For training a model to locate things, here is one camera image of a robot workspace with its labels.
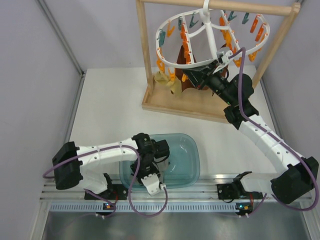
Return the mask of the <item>yellow sock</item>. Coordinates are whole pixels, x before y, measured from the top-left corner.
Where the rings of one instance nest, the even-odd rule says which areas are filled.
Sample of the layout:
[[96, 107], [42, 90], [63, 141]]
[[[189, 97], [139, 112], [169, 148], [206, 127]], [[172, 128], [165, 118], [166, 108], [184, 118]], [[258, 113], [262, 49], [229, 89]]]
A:
[[153, 75], [154, 81], [160, 85], [164, 85], [166, 87], [171, 87], [173, 85], [173, 81], [171, 81], [171, 78], [166, 75], [164, 72], [161, 70], [157, 71]]
[[179, 97], [182, 94], [182, 83], [181, 81], [175, 77], [174, 80], [171, 80], [170, 82], [170, 91], [171, 93], [176, 96]]

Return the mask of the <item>white round clip hanger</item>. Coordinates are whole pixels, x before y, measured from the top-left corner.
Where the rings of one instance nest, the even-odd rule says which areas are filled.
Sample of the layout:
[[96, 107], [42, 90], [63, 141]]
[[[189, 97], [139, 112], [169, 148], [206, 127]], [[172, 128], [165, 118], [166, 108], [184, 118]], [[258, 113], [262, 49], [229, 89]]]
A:
[[[168, 18], [155, 33], [158, 70], [173, 76], [177, 69], [200, 67], [218, 60], [217, 52], [220, 50], [231, 50], [234, 53], [234, 59], [230, 62], [240, 67], [242, 54], [237, 52], [241, 46], [231, 26], [231, 20], [235, 17], [232, 11], [226, 14], [224, 9], [210, 9], [209, 1], [206, 0], [202, 8], [182, 12]], [[167, 60], [163, 54], [165, 41], [172, 35], [179, 35], [181, 39], [182, 56], [185, 59], [183, 63]], [[194, 57], [194, 40], [197, 36], [207, 38], [208, 59], [200, 61]]]

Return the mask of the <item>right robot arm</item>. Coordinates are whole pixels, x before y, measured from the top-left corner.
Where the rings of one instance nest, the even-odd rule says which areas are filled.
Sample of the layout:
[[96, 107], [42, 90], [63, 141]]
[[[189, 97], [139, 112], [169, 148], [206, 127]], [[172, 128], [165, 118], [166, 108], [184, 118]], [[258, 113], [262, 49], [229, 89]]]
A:
[[246, 171], [237, 175], [233, 180], [234, 194], [242, 199], [252, 192], [271, 194], [282, 204], [289, 205], [311, 190], [318, 192], [315, 185], [318, 161], [292, 150], [268, 127], [249, 101], [254, 93], [250, 76], [239, 73], [228, 80], [216, 70], [217, 67], [215, 60], [182, 72], [196, 89], [207, 87], [227, 104], [223, 110], [227, 121], [248, 137], [276, 170], [274, 174]]

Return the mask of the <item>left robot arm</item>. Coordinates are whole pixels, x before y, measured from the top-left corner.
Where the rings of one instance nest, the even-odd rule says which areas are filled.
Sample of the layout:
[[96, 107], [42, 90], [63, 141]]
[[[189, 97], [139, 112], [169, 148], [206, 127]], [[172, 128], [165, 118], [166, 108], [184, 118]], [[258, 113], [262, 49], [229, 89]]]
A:
[[159, 164], [169, 155], [166, 140], [155, 141], [146, 133], [103, 145], [77, 146], [69, 141], [52, 159], [55, 187], [57, 190], [79, 187], [107, 199], [113, 194], [108, 166], [129, 161], [133, 178], [154, 196], [166, 187]]

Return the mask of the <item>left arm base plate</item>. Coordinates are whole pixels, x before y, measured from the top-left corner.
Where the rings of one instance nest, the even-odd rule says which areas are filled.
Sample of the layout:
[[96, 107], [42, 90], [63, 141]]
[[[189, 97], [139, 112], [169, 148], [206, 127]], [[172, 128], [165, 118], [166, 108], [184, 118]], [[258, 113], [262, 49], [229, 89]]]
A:
[[113, 184], [111, 189], [108, 189], [98, 196], [107, 199], [109, 201], [114, 200], [127, 200], [128, 197], [128, 189], [122, 184]]

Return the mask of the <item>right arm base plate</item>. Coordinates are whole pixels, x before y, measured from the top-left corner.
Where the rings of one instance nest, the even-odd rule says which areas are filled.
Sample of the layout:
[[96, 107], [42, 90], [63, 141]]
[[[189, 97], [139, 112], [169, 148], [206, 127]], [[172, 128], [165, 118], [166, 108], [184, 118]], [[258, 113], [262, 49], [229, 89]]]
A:
[[221, 183], [216, 186], [219, 200], [248, 200], [250, 198], [250, 194], [239, 184]]

